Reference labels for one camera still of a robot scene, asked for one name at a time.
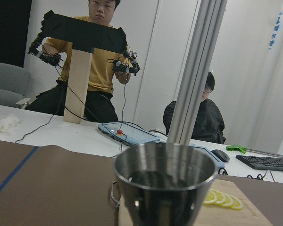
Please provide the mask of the aluminium frame post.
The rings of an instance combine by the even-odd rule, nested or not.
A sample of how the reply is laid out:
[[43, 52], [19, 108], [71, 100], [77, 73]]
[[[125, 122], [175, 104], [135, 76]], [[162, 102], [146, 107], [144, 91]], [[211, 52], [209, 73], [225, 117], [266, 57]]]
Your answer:
[[167, 142], [189, 145], [227, 0], [200, 2]]

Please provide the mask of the steel cocktail shaker jigger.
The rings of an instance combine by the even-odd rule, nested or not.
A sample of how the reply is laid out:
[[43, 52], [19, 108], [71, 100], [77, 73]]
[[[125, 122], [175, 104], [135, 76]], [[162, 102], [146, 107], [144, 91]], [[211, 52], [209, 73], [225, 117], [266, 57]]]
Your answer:
[[191, 226], [217, 167], [196, 147], [151, 142], [122, 151], [113, 169], [135, 226]]

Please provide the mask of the wooden teleoperation stand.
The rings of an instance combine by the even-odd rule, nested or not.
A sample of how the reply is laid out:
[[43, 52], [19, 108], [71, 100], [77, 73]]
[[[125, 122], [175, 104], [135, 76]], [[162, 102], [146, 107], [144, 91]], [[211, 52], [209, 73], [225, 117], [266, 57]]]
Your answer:
[[79, 124], [84, 115], [94, 49], [122, 53], [126, 51], [126, 34], [122, 28], [94, 24], [53, 11], [44, 15], [42, 32], [46, 37], [72, 43], [63, 120]]

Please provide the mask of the person in black jacket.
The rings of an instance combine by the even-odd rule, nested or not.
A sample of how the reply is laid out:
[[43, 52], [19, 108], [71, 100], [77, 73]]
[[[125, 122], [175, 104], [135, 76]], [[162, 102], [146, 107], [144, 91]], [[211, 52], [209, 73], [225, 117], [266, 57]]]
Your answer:
[[211, 72], [208, 72], [191, 138], [224, 144], [226, 138], [223, 134], [225, 129], [223, 117], [216, 104], [208, 98], [214, 88], [215, 78]]

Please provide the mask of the person in yellow shirt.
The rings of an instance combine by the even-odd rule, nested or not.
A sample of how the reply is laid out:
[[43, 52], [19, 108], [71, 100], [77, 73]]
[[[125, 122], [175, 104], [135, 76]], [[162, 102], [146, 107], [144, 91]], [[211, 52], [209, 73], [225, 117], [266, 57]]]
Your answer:
[[[90, 0], [88, 2], [89, 14], [80, 16], [79, 19], [109, 26], [119, 3], [118, 0]], [[48, 38], [42, 49], [50, 55], [66, 53], [67, 57], [62, 72], [56, 81], [56, 86], [40, 93], [26, 109], [62, 116], [65, 109], [72, 43]], [[114, 90], [112, 80], [116, 77], [121, 84], [126, 84], [130, 80], [131, 75], [113, 71], [113, 65], [109, 63], [109, 60], [112, 59], [119, 59], [122, 62], [126, 61], [126, 58], [119, 53], [102, 49], [95, 49], [93, 52], [85, 102], [86, 109], [84, 112], [85, 117], [89, 121], [103, 123], [118, 121], [115, 108], [111, 103]]]

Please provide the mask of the grey sofa chair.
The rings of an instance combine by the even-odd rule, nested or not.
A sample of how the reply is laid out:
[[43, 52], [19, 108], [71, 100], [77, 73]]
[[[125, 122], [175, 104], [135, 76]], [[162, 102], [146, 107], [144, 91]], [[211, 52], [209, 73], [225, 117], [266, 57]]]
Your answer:
[[22, 67], [0, 63], [0, 105], [24, 108], [31, 73]]

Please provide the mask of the black keyboard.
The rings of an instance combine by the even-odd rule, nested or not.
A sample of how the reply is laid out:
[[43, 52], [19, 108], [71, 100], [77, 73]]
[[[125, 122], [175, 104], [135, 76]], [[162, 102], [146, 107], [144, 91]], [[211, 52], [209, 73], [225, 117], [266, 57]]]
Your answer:
[[255, 170], [283, 171], [283, 158], [237, 155], [235, 157]]

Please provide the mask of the green plastic clamp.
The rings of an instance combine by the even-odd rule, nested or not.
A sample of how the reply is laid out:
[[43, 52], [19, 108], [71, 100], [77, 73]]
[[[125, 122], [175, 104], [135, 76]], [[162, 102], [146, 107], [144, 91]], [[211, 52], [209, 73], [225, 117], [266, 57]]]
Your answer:
[[240, 145], [229, 145], [226, 147], [227, 151], [239, 151], [242, 154], [246, 153], [246, 147]]

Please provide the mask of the lemon slice nearest logo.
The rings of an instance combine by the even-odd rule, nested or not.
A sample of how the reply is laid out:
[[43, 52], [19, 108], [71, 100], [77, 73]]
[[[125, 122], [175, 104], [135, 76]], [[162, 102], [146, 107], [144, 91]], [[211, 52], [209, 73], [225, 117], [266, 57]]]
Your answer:
[[214, 190], [210, 189], [203, 201], [203, 204], [211, 205], [214, 204], [216, 200], [217, 200], [217, 195], [215, 194]]

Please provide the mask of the lemon slice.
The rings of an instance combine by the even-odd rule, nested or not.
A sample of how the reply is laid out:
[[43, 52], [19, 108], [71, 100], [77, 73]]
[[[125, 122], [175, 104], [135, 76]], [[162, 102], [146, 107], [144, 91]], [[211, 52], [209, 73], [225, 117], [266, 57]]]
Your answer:
[[212, 192], [216, 195], [216, 201], [214, 202], [214, 205], [222, 206], [226, 200], [224, 193], [218, 190], [212, 190]]
[[233, 210], [241, 210], [243, 208], [243, 203], [237, 197], [231, 195], [233, 199], [233, 205], [230, 207]]
[[225, 196], [225, 202], [220, 204], [221, 207], [231, 207], [233, 205], [233, 199], [231, 195], [229, 194], [224, 194]]

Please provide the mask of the white crumpled cloth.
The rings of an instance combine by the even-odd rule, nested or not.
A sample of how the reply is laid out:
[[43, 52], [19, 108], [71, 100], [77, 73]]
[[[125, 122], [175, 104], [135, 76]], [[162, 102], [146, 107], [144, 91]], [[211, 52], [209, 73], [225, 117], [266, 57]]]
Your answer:
[[0, 115], [0, 132], [9, 133], [12, 128], [15, 128], [20, 123], [20, 119], [13, 115]]

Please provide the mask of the teach pendant with red button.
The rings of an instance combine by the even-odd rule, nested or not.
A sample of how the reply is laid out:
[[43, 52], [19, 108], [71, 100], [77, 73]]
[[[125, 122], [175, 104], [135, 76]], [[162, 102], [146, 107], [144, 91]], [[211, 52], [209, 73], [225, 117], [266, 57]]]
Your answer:
[[99, 123], [98, 129], [108, 137], [128, 145], [159, 141], [160, 137], [129, 122]]

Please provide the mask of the black computer mouse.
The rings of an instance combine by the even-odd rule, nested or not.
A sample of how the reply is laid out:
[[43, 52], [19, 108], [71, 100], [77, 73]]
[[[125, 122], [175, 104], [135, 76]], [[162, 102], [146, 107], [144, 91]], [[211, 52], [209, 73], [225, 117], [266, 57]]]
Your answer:
[[229, 162], [230, 157], [222, 150], [214, 149], [211, 151], [222, 162]]

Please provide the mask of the bamboo cutting board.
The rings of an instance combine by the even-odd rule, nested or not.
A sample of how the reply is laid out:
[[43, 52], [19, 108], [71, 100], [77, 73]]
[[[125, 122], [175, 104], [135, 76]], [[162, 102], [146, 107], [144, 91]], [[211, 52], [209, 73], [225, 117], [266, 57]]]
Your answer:
[[120, 226], [269, 226], [271, 223], [233, 183], [210, 176], [179, 187], [118, 180]]

